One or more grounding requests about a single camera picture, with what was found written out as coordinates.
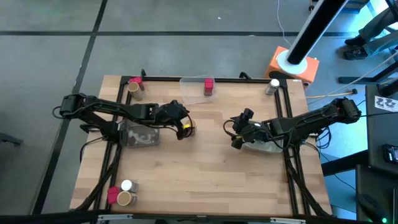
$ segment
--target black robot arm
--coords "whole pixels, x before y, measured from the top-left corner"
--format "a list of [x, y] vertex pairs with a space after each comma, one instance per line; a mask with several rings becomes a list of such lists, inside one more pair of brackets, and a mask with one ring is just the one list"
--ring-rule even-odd
[[338, 98], [324, 107], [295, 116], [252, 122], [253, 111], [246, 108], [243, 113], [233, 117], [232, 146], [240, 149], [245, 142], [260, 140], [264, 142], [286, 139], [288, 144], [300, 143], [311, 133], [321, 133], [322, 129], [334, 123], [355, 123], [361, 112], [353, 100]]
[[178, 140], [187, 136], [187, 131], [184, 130], [181, 119], [187, 117], [189, 111], [177, 100], [162, 106], [157, 103], [124, 105], [79, 93], [65, 96], [58, 108], [60, 109], [60, 116], [55, 115], [56, 117], [62, 119], [78, 118], [86, 123], [80, 126], [81, 129], [87, 133], [93, 128], [99, 129], [107, 141], [119, 141], [117, 123], [106, 121], [94, 112], [121, 116], [151, 128], [175, 126], [177, 127]]

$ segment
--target person's foot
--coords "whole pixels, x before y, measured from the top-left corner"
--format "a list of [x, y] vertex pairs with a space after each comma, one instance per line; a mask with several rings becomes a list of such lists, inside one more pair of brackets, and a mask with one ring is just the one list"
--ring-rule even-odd
[[368, 53], [366, 53], [363, 47], [360, 47], [353, 50], [346, 50], [343, 52], [343, 55], [347, 60], [362, 60], [368, 56]]
[[344, 43], [346, 45], [349, 45], [349, 46], [360, 46], [360, 47], [362, 47], [364, 44], [366, 44], [366, 41], [360, 35], [358, 35], [358, 36], [356, 36], [356, 37], [354, 37], [352, 39], [345, 40]]

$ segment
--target white cable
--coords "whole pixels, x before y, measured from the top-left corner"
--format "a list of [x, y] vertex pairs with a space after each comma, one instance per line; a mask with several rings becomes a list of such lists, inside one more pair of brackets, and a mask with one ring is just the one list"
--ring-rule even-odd
[[282, 30], [282, 38], [289, 44], [289, 46], [292, 46], [292, 45], [289, 43], [289, 41], [286, 40], [284, 28], [283, 28], [282, 25], [280, 24], [280, 20], [279, 20], [279, 0], [278, 0], [278, 8], [276, 9], [276, 18], [278, 19], [279, 27], [280, 27], [280, 29]]
[[362, 79], [363, 77], [365, 77], [365, 76], [369, 75], [370, 73], [374, 72], [374, 71], [375, 71], [376, 69], [378, 69], [381, 65], [384, 65], [385, 63], [387, 63], [390, 59], [392, 59], [392, 58], [393, 58], [395, 55], [397, 55], [397, 54], [398, 54], [398, 52], [394, 53], [394, 54], [391, 55], [389, 58], [387, 58], [385, 61], [381, 62], [381, 64], [378, 65], [376, 68], [372, 69], [370, 72], [368, 72], [368, 73], [366, 73], [365, 75], [363, 75], [363, 76], [361, 76], [361, 77], [355, 79], [354, 81], [350, 82], [349, 84], [344, 85], [344, 86], [338, 88], [337, 90], [332, 91], [332, 92], [328, 93], [327, 95], [325, 95], [325, 96], [323, 96], [323, 97], [321, 97], [321, 98], [319, 98], [319, 99], [317, 99], [317, 100], [315, 100], [315, 101], [309, 103], [308, 105], [311, 105], [312, 103], [315, 103], [315, 102], [317, 102], [317, 101], [320, 101], [320, 100], [324, 99], [325, 97], [328, 97], [330, 94], [333, 94], [333, 93], [335, 93], [335, 92], [337, 92], [337, 91], [339, 91], [339, 90], [341, 90], [341, 89], [343, 89], [343, 88], [346, 88], [346, 87], [349, 86], [349, 85], [352, 85], [352, 84], [358, 82], [358, 81], [359, 81], [360, 79]]

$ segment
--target wooden table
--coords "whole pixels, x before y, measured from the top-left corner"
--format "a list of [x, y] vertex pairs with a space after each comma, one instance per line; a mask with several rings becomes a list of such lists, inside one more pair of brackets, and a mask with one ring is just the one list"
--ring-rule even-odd
[[[121, 77], [104, 76], [99, 97], [116, 101]], [[308, 111], [301, 81], [287, 80], [293, 115]], [[182, 102], [178, 82], [145, 82], [146, 97], [140, 103]], [[292, 215], [289, 188], [282, 153], [237, 150], [222, 124], [245, 108], [254, 111], [253, 120], [277, 117], [274, 96], [264, 94], [267, 84], [217, 83], [212, 103], [186, 106], [197, 122], [196, 135], [177, 140], [171, 130], [160, 131], [158, 146], [124, 148], [116, 185], [124, 179], [139, 183], [135, 206], [112, 206], [115, 213], [191, 214], [228, 216]], [[126, 101], [126, 88], [122, 102]], [[286, 116], [283, 94], [281, 102]], [[100, 114], [104, 119], [112, 116]], [[98, 138], [90, 133], [88, 141]], [[106, 142], [86, 147], [70, 208], [79, 206], [96, 185]], [[325, 211], [331, 213], [318, 152], [308, 146], [300, 150], [306, 185]], [[100, 208], [104, 208], [106, 190]], [[298, 207], [303, 213], [296, 186]]]

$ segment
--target gray floor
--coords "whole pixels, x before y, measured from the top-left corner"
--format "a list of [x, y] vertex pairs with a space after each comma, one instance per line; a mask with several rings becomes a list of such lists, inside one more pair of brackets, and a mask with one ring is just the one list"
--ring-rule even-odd
[[[91, 31], [100, 4], [100, 0], [2, 0], [0, 31]], [[109, 0], [99, 29], [279, 32], [276, 7], [276, 0]], [[280, 0], [280, 21], [286, 32], [299, 31], [308, 15], [307, 0]], [[356, 32], [370, 19], [367, 7], [360, 14], [340, 14], [328, 32]], [[0, 132], [24, 140], [21, 147], [0, 145], [0, 200], [7, 202], [0, 205], [1, 215], [26, 214], [31, 209], [60, 124], [51, 116], [51, 109], [73, 88], [88, 39], [0, 35]], [[321, 62], [315, 83], [306, 90], [306, 95], [328, 93], [340, 86], [336, 82], [338, 76], [360, 76], [390, 56], [386, 51], [363, 61], [346, 61], [341, 58], [343, 42], [343, 38], [322, 37], [310, 52], [309, 56]], [[97, 37], [81, 92], [97, 95], [103, 75], [138, 75], [142, 68], [148, 75], [156, 76], [237, 77], [245, 71], [251, 77], [261, 78], [278, 45], [288, 47], [281, 37]], [[352, 88], [363, 87], [351, 86], [346, 90]], [[350, 98], [359, 103], [364, 92]], [[309, 107], [315, 109], [332, 99]], [[79, 169], [78, 150], [86, 141], [79, 124], [79, 121], [70, 124], [45, 213], [68, 210]], [[331, 145], [323, 152], [342, 157], [366, 149], [365, 126], [365, 120], [349, 126], [332, 126]], [[352, 139], [355, 139], [354, 148], [348, 147]], [[345, 181], [354, 183], [352, 174], [343, 175]], [[326, 184], [331, 202], [353, 211], [354, 203], [345, 201], [353, 195], [352, 189], [329, 177]]]

